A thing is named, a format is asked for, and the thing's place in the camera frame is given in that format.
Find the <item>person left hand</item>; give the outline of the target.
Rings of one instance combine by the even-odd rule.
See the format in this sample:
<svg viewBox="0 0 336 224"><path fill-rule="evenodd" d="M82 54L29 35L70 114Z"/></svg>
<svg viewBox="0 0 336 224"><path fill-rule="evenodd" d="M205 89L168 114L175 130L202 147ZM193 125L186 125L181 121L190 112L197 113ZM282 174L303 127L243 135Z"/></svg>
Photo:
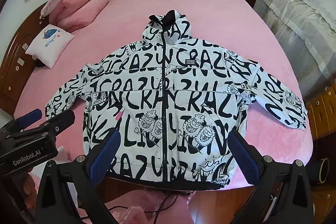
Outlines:
<svg viewBox="0 0 336 224"><path fill-rule="evenodd" d="M35 188L35 182L30 175L30 172L33 170L33 168L29 168L27 170L27 176L23 182L23 192L25 193L25 205L27 208L33 208L36 205L37 202L37 190Z"/></svg>

